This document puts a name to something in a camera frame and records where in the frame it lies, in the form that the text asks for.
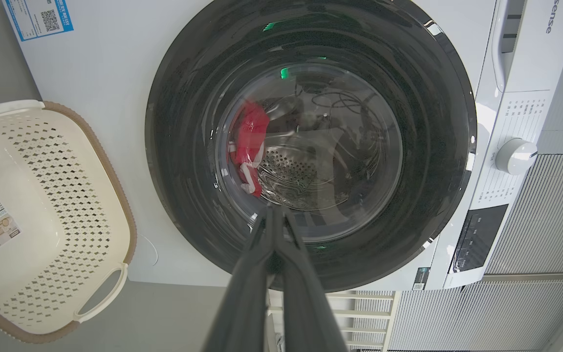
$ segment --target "qr code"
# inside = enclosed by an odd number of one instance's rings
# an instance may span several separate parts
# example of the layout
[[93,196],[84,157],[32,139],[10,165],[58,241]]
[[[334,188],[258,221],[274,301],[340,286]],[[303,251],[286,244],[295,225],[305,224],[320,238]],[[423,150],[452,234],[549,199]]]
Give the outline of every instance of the qr code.
[[49,10],[41,13],[43,22],[45,22],[45,28],[47,29],[47,32],[57,31],[58,29],[60,29],[55,11],[56,10]]

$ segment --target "display screen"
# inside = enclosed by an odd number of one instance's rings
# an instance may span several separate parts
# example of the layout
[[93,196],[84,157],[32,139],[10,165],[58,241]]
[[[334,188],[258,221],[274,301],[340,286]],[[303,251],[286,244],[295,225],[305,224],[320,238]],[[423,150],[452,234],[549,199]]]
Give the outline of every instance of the display screen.
[[507,204],[469,210],[455,250],[453,272],[483,266],[503,221],[505,210]]

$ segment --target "white washing machine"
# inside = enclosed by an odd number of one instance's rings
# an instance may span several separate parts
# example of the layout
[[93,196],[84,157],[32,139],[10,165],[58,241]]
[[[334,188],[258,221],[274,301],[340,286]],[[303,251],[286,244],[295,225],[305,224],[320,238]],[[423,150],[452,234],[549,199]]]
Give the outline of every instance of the white washing machine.
[[328,291],[478,281],[563,66],[557,0],[3,3],[42,98],[106,150],[151,283],[226,285],[268,202]]

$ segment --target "round black door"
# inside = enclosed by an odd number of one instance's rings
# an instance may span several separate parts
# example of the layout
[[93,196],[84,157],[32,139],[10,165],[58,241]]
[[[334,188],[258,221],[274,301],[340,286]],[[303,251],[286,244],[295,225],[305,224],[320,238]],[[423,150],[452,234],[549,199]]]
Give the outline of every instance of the round black door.
[[476,138],[471,84],[431,25],[409,0],[205,7],[147,109],[152,178],[181,234],[231,272],[257,214],[286,205],[328,291],[420,253],[462,197]]

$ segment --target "laundry basket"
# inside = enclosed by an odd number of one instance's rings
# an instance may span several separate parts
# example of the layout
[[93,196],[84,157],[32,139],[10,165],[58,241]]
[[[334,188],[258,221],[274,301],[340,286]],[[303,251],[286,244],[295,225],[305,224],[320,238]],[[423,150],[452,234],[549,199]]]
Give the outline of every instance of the laundry basket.
[[[0,329],[44,343],[105,309],[127,279],[136,228],[90,127],[49,102],[0,104]],[[81,308],[112,273],[101,303]]]

